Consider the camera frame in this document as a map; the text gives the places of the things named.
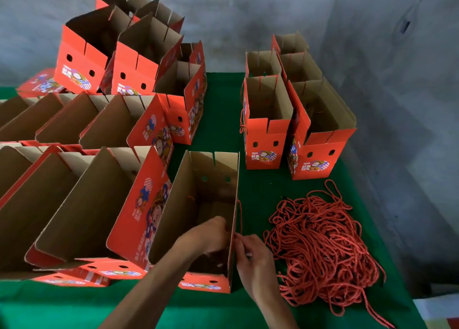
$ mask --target hand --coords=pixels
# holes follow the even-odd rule
[[[226,231],[225,218],[216,216],[184,233],[179,241],[196,247],[197,255],[201,255],[228,247],[230,233]]]
[[[273,254],[263,241],[257,235],[236,233],[235,249],[240,280],[258,307],[281,301]]]

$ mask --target green tablecloth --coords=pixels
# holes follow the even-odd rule
[[[239,199],[244,234],[261,236],[264,230],[271,228],[268,217],[283,196],[304,197],[311,190],[322,189],[324,180],[292,181],[285,160],[279,170],[246,170],[243,138],[239,134],[242,78],[241,73],[208,74],[204,115],[193,145],[176,145],[168,172],[173,181],[187,148],[239,151]],[[14,95],[14,90],[2,89],[0,94],[0,98],[7,98]],[[330,178],[336,182],[345,202],[354,207],[351,214],[362,223],[362,236],[368,249],[387,272],[385,285],[379,282],[366,292],[371,305],[398,329],[425,328],[341,160]],[[33,281],[1,282],[0,328],[96,328],[134,284],[135,281],[120,281],[105,289],[91,289],[57,287]],[[301,328],[382,328],[363,304],[353,305],[346,309],[343,317],[336,317],[330,313],[328,304],[318,299],[293,309],[293,313]],[[177,288],[157,327],[265,328],[266,324],[235,271],[230,295]]]

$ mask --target wall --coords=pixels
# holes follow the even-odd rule
[[[204,44],[208,71],[244,71],[245,50],[270,49],[271,35],[301,31],[317,55],[334,0],[161,0],[185,15],[185,42]],[[61,26],[95,0],[0,0],[0,86],[53,66]]]
[[[336,0],[319,65],[357,117],[351,148],[412,294],[459,282],[459,0]]]

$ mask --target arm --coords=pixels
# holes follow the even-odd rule
[[[184,233],[99,328],[154,328],[191,263],[201,254],[225,248],[229,240],[220,216]]]
[[[256,235],[236,234],[237,270],[242,285],[255,301],[270,329],[298,329],[287,303],[279,292],[271,251]]]

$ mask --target rope pile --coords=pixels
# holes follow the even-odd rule
[[[346,212],[352,207],[343,202],[335,182],[328,179],[325,187],[327,191],[314,190],[306,198],[282,200],[269,218],[275,227],[263,233],[264,241],[274,259],[287,263],[287,273],[278,275],[280,292],[295,307],[319,297],[336,316],[343,316],[345,307],[364,302],[377,322],[394,328],[373,310],[364,292],[379,279],[379,270],[384,282],[386,273],[368,252],[361,239],[362,226]],[[333,202],[313,193],[324,193]],[[341,311],[336,312],[333,305]]]

